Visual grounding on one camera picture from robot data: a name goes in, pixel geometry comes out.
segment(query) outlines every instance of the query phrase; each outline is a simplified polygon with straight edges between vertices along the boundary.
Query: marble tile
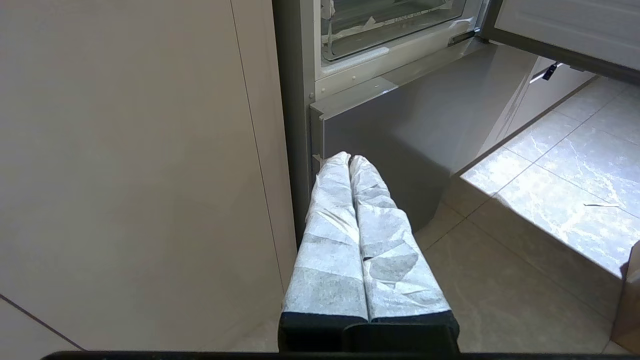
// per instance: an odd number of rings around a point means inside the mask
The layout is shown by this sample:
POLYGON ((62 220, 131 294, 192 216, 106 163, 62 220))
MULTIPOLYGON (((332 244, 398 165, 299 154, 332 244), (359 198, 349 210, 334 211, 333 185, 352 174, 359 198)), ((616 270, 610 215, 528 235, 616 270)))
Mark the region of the marble tile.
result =
POLYGON ((280 312, 244 335, 231 345, 230 352, 278 352, 278 321, 280 312))
POLYGON ((640 146, 584 124, 537 164, 640 217, 640 146))
POLYGON ((462 174, 460 179, 454 178, 443 201, 467 216, 529 165, 531 161, 501 147, 462 174))
POLYGON ((603 354, 612 354, 612 355, 629 355, 631 352, 625 350, 620 345, 616 344, 613 341, 610 341, 607 346, 602 351, 603 354))
POLYGON ((511 139, 505 147, 529 161, 536 161, 578 126, 579 121, 551 111, 511 139))
POLYGON ((464 218, 449 207, 447 204, 441 202, 438 205, 433 219, 427 224, 427 226, 418 230, 413 237, 420 249, 423 251, 432 246, 436 241, 443 237, 447 231, 453 229, 464 218))
POLYGON ((468 219, 610 322, 622 280, 494 198, 468 219))
POLYGON ((603 200, 537 165, 496 198, 617 277, 640 238, 640 219, 620 208, 585 206, 603 200))
POLYGON ((640 87, 628 87, 585 124, 640 145, 640 87))
POLYGON ((465 220, 425 252, 463 352, 597 354, 610 323, 465 220))
POLYGON ((78 350, 3 300, 0 319, 0 359, 33 360, 56 351, 78 350))
POLYGON ((627 84, 620 81, 598 78, 560 104, 555 110, 584 122, 618 96, 626 87, 627 84))

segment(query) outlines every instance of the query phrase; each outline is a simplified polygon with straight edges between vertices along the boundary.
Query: wall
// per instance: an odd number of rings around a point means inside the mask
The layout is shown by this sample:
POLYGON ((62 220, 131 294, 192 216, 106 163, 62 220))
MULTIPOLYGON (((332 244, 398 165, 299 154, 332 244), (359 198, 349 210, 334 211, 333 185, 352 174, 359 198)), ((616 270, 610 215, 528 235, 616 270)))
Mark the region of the wall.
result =
POLYGON ((278 311, 231 3, 14 0, 0 24, 0 293, 89 349, 222 348, 278 311))

